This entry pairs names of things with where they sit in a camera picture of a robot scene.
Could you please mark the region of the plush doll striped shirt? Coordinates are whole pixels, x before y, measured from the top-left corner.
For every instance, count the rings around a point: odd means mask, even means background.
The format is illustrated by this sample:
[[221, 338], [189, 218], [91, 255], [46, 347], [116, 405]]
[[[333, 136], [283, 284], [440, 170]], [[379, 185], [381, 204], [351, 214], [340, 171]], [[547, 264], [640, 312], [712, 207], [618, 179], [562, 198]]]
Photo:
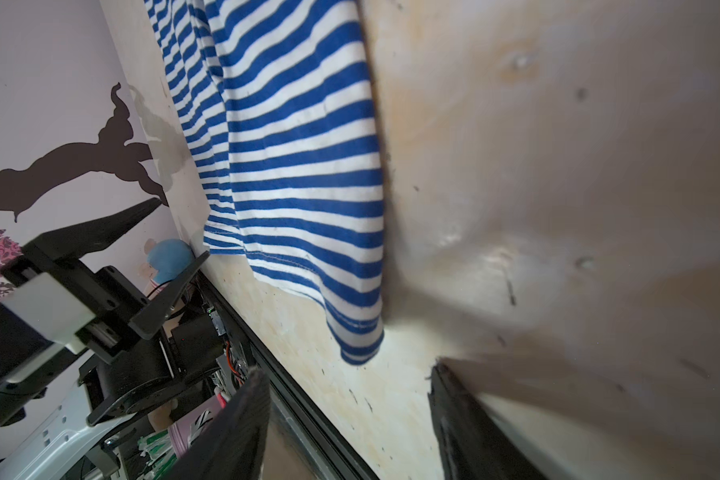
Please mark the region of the plush doll striped shirt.
[[139, 267], [139, 275], [159, 286], [174, 280], [194, 260], [189, 244], [181, 239], [160, 242], [148, 239], [144, 245], [146, 261]]

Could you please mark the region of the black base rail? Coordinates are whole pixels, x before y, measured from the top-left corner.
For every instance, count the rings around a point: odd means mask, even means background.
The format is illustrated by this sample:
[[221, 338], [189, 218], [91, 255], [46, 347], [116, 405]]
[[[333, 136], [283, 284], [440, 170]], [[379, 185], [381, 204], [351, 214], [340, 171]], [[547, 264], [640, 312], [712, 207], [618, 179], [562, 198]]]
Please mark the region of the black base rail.
[[221, 292], [204, 274], [199, 289], [218, 311], [233, 342], [252, 366], [270, 379], [271, 432], [264, 460], [266, 478], [286, 477], [284, 464], [296, 468], [298, 478], [375, 479], [373, 469], [349, 444], [317, 404], [275, 358]]

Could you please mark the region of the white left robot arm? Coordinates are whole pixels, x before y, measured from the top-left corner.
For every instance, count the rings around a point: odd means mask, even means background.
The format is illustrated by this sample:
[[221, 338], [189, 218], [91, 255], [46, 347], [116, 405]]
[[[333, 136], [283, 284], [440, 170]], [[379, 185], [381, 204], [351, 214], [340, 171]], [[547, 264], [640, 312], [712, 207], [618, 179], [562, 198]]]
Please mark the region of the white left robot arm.
[[178, 302], [204, 263], [189, 264], [147, 296], [112, 266], [83, 257], [107, 249], [152, 213], [150, 199], [116, 214], [49, 231], [0, 270], [0, 428], [71, 367], [76, 385], [8, 457], [0, 479], [59, 479], [84, 461], [109, 479], [120, 463], [110, 437], [181, 395], [217, 367], [222, 343], [211, 320]]

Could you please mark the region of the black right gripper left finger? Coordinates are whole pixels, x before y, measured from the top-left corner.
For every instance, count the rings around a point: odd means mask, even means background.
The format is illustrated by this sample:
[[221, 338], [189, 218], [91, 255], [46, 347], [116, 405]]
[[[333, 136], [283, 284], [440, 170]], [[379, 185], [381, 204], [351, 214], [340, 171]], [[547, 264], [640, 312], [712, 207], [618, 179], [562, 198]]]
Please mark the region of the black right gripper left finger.
[[270, 382], [261, 369], [249, 371], [225, 404], [212, 397], [168, 429], [176, 463], [167, 479], [258, 479], [270, 419]]

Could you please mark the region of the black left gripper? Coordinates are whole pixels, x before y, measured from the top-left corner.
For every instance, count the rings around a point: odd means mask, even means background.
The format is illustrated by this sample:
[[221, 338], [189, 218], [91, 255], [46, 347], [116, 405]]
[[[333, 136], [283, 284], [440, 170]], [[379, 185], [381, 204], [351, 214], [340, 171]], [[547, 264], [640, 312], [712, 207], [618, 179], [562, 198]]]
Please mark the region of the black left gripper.
[[148, 303], [114, 267], [94, 272], [82, 262], [81, 257], [107, 249], [161, 205], [151, 198], [106, 217], [45, 232], [24, 245], [21, 255], [0, 273], [14, 290], [43, 273], [59, 281], [95, 314], [77, 332], [83, 351], [110, 363], [162, 329], [171, 308], [210, 257], [209, 251], [203, 252]]

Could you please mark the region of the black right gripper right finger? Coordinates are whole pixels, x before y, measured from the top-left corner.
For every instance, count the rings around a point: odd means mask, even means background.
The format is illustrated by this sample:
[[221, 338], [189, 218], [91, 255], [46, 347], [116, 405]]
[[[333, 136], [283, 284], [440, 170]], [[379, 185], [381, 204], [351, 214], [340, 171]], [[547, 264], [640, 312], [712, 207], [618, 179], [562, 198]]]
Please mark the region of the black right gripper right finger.
[[544, 477], [444, 362], [432, 367], [430, 380], [428, 401], [445, 479]]

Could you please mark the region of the navy striped tank top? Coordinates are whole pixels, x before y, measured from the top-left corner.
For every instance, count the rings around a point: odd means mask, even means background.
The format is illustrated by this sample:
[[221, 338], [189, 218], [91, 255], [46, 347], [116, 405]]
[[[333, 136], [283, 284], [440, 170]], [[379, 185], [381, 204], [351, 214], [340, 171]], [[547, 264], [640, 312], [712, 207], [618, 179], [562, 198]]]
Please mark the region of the navy striped tank top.
[[319, 304], [344, 361], [384, 338], [384, 188], [353, 1], [149, 1], [210, 212], [204, 243]]

